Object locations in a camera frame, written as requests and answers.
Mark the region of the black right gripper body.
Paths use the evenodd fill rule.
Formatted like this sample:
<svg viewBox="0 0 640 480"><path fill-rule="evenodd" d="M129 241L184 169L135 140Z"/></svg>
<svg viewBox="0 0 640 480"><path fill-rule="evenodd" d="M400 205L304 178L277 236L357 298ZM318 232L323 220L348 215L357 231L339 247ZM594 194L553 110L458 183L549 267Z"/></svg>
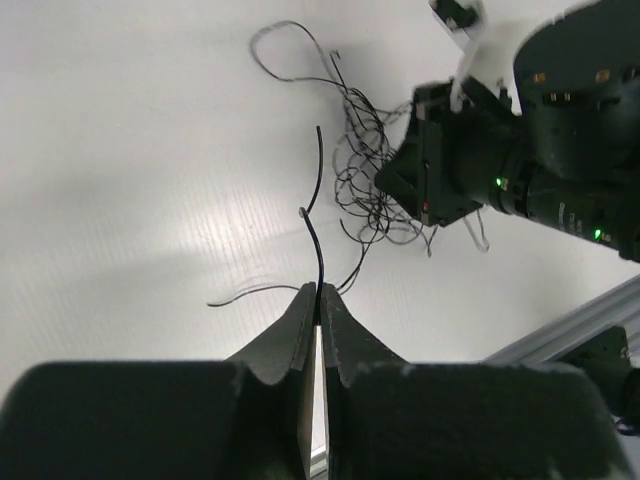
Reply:
<svg viewBox="0 0 640 480"><path fill-rule="evenodd" d="M528 111L514 112L505 89L463 82L460 111L452 82L417 86L409 123L375 186L426 226L449 226L489 206L526 218L530 184Z"/></svg>

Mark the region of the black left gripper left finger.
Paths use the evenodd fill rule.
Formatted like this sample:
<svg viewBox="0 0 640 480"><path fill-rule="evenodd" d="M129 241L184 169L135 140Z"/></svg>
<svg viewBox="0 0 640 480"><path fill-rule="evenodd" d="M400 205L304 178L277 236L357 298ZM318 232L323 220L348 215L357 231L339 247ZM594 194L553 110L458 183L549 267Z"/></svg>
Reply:
<svg viewBox="0 0 640 480"><path fill-rule="evenodd" d="M306 479L316 287L226 360L47 362L1 409L5 479Z"/></svg>

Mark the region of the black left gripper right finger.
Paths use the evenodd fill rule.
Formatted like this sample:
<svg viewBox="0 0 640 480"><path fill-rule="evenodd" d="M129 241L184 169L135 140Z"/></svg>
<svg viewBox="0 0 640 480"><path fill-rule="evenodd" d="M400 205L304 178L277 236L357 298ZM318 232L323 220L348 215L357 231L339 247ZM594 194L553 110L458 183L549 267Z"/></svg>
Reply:
<svg viewBox="0 0 640 480"><path fill-rule="evenodd" d="M577 367L412 363L325 286L327 473L332 479L627 479L599 390Z"/></svg>

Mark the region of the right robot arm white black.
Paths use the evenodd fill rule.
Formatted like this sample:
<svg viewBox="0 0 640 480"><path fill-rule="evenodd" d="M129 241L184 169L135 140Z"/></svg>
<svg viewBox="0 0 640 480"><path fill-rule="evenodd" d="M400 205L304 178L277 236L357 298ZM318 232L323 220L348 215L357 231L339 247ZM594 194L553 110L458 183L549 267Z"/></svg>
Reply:
<svg viewBox="0 0 640 480"><path fill-rule="evenodd" d="M376 187L426 226L489 206L637 261L638 3L503 25L479 1L431 8L464 56L452 79L414 90Z"/></svg>

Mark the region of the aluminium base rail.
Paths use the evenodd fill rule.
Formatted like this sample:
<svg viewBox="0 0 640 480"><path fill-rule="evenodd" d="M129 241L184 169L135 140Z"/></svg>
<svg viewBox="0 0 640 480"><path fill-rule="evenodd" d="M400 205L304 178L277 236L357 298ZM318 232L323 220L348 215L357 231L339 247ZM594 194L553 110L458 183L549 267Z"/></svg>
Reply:
<svg viewBox="0 0 640 480"><path fill-rule="evenodd" d="M554 363L605 330L638 319L639 276L636 276L504 347L482 363L493 367L524 366L544 372L571 370Z"/></svg>

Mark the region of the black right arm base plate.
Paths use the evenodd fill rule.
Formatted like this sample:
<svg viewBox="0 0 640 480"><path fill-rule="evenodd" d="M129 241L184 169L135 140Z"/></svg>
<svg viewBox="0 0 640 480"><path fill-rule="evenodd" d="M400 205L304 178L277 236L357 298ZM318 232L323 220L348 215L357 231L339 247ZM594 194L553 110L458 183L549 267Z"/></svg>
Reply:
<svg viewBox="0 0 640 480"><path fill-rule="evenodd" d="M627 332L612 326L560 358L582 370L599 390L615 427L623 436L639 436L639 368L629 356Z"/></svg>

